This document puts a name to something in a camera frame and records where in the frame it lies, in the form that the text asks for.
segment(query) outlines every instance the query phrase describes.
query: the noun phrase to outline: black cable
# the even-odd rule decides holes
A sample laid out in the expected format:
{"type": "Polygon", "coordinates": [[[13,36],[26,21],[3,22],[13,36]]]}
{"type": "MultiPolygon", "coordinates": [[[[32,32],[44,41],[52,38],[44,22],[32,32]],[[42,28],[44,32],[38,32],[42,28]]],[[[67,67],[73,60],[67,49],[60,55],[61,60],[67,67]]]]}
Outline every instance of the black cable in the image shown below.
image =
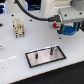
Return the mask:
{"type": "Polygon", "coordinates": [[[21,9],[25,14],[27,14],[28,16],[30,16],[30,17],[32,17],[32,18],[34,18],[34,19],[36,19],[36,20],[40,20],[40,21],[51,21],[51,20],[52,20],[51,18],[39,18],[39,17],[36,17],[36,16],[30,14],[29,12],[27,12],[27,11],[23,8],[23,6],[20,4],[19,0],[15,0],[15,2],[18,4],[18,6],[20,7],[20,9],[21,9]]]}

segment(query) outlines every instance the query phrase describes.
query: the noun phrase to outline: white tabletop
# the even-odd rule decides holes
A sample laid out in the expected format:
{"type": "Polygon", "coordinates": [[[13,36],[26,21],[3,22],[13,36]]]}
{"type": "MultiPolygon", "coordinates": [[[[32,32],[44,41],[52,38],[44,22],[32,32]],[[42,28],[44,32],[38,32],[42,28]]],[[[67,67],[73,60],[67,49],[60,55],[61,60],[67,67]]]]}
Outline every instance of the white tabletop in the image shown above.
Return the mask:
{"type": "MultiPolygon", "coordinates": [[[[31,12],[40,16],[38,11],[31,12]]],[[[58,35],[53,23],[32,19],[23,13],[0,15],[0,84],[8,84],[42,74],[54,69],[84,61],[84,32],[81,30],[73,36],[58,35]],[[13,18],[21,18],[25,26],[25,37],[16,38],[13,18]],[[67,59],[30,68],[25,53],[58,45],[67,59]]]]}

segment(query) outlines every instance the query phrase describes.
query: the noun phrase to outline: white table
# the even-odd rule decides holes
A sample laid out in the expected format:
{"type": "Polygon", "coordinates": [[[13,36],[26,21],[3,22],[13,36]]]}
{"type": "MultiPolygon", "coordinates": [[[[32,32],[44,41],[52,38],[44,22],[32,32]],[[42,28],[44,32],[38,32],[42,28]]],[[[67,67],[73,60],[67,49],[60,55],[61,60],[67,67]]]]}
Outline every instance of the white table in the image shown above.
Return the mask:
{"type": "MultiPolygon", "coordinates": [[[[39,16],[39,11],[32,14],[39,16]]],[[[58,35],[53,23],[32,19],[24,13],[0,15],[0,84],[9,84],[64,66],[84,61],[84,32],[81,30],[73,36],[58,35]],[[25,26],[25,37],[16,38],[13,29],[13,18],[21,18],[25,26]],[[58,45],[67,59],[30,68],[25,53],[58,45]]]]}

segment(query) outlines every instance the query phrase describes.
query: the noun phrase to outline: cable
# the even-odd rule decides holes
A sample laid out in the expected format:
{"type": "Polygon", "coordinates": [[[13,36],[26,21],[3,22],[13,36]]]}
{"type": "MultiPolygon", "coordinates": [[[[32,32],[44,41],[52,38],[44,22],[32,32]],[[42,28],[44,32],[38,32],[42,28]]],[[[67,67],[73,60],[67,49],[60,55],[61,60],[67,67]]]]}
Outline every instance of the cable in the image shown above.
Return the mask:
{"type": "Polygon", "coordinates": [[[51,21],[50,18],[39,18],[39,17],[36,17],[36,16],[30,14],[29,12],[27,12],[27,11],[23,8],[23,6],[20,4],[19,0],[15,0],[15,2],[18,4],[18,6],[20,7],[20,9],[21,9],[25,14],[27,14],[28,16],[30,16],[30,17],[32,17],[32,18],[34,18],[34,19],[36,19],[36,20],[40,20],[40,21],[51,21]]]}

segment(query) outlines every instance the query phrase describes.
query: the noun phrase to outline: metal plate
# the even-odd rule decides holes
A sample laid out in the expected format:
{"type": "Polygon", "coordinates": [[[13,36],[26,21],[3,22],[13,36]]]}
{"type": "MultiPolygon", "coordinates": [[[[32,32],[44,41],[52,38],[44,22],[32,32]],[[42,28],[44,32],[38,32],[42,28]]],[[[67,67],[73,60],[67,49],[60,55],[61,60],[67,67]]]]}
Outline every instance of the metal plate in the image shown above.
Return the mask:
{"type": "Polygon", "coordinates": [[[50,55],[50,52],[51,48],[26,53],[30,68],[66,58],[58,46],[53,47],[53,55],[50,55]]]}
{"type": "Polygon", "coordinates": [[[84,20],[84,11],[78,11],[73,7],[61,8],[60,14],[62,16],[62,22],[78,22],[84,20]]]}

